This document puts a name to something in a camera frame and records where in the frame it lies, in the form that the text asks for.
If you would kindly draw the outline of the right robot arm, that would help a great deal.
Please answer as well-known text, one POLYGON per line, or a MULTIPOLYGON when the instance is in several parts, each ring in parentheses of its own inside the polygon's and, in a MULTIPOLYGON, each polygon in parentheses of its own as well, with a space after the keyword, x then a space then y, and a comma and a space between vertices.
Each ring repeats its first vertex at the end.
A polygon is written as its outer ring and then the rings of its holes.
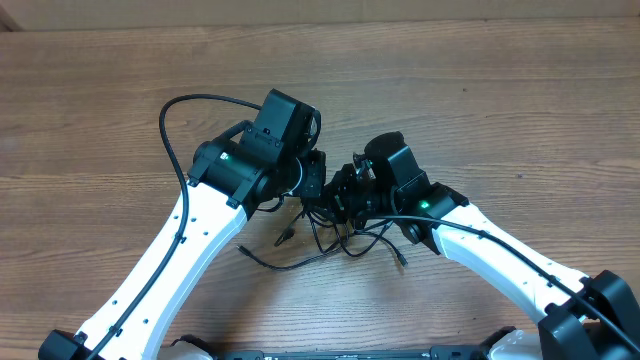
POLYGON ((466 196, 430 182, 401 133, 371 140, 326 190, 338 220, 358 230, 370 220, 396 224, 411 243, 476 273, 536 325, 534 334, 504 331, 484 358, 638 358, 639 303, 621 277, 590 277, 508 234, 466 196))

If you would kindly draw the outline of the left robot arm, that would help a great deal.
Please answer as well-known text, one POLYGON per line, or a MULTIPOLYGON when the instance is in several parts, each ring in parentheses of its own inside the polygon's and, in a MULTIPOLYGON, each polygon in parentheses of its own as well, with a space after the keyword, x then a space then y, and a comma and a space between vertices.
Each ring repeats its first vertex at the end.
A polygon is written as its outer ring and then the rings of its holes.
POLYGON ((180 183, 162 229, 109 300, 75 333, 52 331, 41 359, 212 359, 193 338, 164 346, 175 316, 219 252, 260 204, 317 196, 320 171, 311 156, 321 131, 314 107, 276 89, 242 121, 201 144, 183 171, 161 137, 180 183))

